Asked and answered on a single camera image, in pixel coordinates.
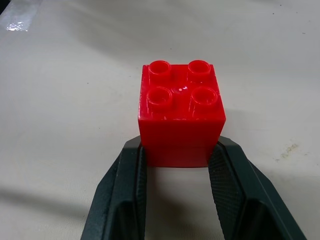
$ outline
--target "red lego brick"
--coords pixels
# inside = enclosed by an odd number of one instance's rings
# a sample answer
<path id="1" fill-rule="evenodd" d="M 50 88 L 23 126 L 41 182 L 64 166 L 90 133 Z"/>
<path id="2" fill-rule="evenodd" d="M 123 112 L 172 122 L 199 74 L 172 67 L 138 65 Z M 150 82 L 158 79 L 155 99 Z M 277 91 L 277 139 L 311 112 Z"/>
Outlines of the red lego brick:
<path id="1" fill-rule="evenodd" d="M 138 123 L 149 166 L 206 167 L 225 121 L 213 65 L 143 66 Z"/>

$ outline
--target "white table surface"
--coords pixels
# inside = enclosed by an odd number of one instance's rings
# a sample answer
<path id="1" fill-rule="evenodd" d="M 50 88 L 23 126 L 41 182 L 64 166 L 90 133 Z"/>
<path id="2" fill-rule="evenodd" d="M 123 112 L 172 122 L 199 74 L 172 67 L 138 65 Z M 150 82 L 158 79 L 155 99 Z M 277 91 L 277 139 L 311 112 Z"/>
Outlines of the white table surface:
<path id="1" fill-rule="evenodd" d="M 0 29 L 0 238 L 79 240 L 139 134 L 143 64 L 215 66 L 227 121 L 308 240 L 320 238 L 320 1 L 44 0 Z M 222 240 L 206 168 L 150 169 L 147 240 Z"/>

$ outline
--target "lego stud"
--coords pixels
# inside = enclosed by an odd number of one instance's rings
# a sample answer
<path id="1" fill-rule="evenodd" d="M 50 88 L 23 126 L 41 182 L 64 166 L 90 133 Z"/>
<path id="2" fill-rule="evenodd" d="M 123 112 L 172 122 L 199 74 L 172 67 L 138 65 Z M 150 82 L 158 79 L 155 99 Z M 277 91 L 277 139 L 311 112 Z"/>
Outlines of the lego stud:
<path id="1" fill-rule="evenodd" d="M 171 78 L 171 65 L 167 61 L 154 61 L 149 65 L 149 78 L 151 81 L 167 81 Z"/>
<path id="2" fill-rule="evenodd" d="M 171 108 L 173 97 L 169 89 L 158 86 L 149 90 L 146 100 L 152 111 L 166 111 Z"/>
<path id="3" fill-rule="evenodd" d="M 209 87 L 200 86 L 194 89 L 191 93 L 191 101 L 195 110 L 212 109 L 218 100 L 216 91 Z"/>
<path id="4" fill-rule="evenodd" d="M 205 82 L 209 79 L 211 67 L 209 63 L 202 60 L 194 60 L 188 64 L 188 81 Z"/>

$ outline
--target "white tabletop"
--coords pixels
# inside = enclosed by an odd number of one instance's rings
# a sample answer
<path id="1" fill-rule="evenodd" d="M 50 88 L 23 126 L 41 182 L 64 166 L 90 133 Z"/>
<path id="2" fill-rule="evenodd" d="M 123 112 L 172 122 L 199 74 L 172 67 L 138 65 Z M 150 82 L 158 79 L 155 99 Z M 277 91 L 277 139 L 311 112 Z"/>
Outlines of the white tabletop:
<path id="1" fill-rule="evenodd" d="M 139 135 L 143 64 L 215 66 L 227 121 L 308 240 L 320 236 L 320 1 L 44 0 L 0 29 L 0 235 L 79 240 Z M 222 240 L 208 169 L 150 169 L 146 239 Z"/>

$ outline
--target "lego brick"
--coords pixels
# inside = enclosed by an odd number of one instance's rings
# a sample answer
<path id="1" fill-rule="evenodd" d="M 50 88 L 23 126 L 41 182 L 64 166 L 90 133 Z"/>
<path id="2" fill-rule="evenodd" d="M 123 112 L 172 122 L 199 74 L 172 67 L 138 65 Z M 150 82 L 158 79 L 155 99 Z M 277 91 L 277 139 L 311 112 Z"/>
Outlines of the lego brick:
<path id="1" fill-rule="evenodd" d="M 213 65 L 202 60 L 189 64 L 159 60 L 142 67 L 138 111 L 141 143 L 147 156 L 157 156 L 148 157 L 152 159 L 148 165 L 160 167 L 170 162 L 167 167 L 207 166 L 208 152 L 216 145 L 225 121 Z M 187 159 L 175 160 L 174 156 L 185 155 L 176 154 L 179 151 L 189 152 Z M 195 153 L 206 156 L 205 160 L 191 157 Z"/>

